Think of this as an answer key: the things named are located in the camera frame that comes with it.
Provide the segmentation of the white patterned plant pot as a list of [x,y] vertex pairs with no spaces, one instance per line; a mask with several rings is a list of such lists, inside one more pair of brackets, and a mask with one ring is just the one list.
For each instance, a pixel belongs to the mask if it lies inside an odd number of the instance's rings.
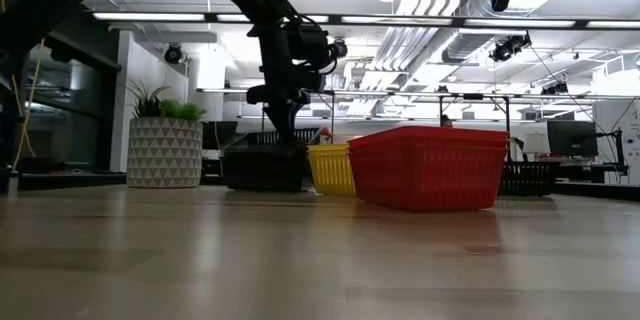
[[127,185],[194,188],[200,184],[203,123],[166,117],[134,118],[129,125]]

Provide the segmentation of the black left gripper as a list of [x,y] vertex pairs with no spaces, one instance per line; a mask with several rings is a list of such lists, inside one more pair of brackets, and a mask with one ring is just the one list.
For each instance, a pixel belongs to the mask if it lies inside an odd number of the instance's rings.
[[[301,89],[318,90],[323,76],[297,66],[291,49],[298,22],[255,24],[248,37],[257,38],[262,64],[259,66],[264,84],[247,91],[247,101],[277,103],[298,100]],[[301,104],[267,105],[264,110],[271,120],[279,139],[284,143],[295,141],[295,121]]]

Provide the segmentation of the green succulent plant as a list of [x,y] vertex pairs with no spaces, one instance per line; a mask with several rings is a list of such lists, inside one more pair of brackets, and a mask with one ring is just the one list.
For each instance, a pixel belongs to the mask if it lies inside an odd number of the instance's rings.
[[167,85],[154,89],[146,86],[140,79],[130,79],[126,89],[134,95],[133,115],[135,118],[164,117],[189,121],[201,121],[206,110],[193,103],[182,103],[174,98],[162,98],[168,90]]

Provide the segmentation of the black plastic basket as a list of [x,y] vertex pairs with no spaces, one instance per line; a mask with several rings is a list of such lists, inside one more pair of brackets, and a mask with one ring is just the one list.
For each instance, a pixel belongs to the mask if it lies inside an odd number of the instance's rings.
[[297,193],[312,183],[304,145],[232,146],[224,152],[222,172],[233,190]]
[[303,128],[295,129],[289,140],[283,140],[277,131],[247,133],[245,140],[249,145],[317,144],[319,137],[319,128]]
[[508,161],[504,163],[499,195],[546,196],[556,182],[559,162]]

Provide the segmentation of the red plastic basket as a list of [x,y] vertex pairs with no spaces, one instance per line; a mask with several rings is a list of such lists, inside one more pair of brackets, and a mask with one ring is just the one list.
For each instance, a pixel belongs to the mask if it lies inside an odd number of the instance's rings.
[[474,139],[506,139],[505,131],[478,130],[467,128],[447,128],[429,126],[402,126],[389,130],[361,136],[358,141],[390,140],[393,138],[414,136],[419,138],[474,138]]
[[406,145],[349,154],[357,196],[409,212],[494,206],[507,146]]
[[423,138],[423,137],[399,137],[399,138],[373,138],[362,137],[349,142],[351,150],[365,150],[374,148],[388,148],[394,146],[431,146],[431,147],[479,147],[479,148],[504,148],[507,145],[506,138]]

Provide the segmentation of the black computer monitor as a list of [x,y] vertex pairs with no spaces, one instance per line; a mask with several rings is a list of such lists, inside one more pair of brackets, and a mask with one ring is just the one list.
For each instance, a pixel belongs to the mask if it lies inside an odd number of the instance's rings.
[[593,122],[550,120],[546,125],[552,156],[593,158],[598,155]]

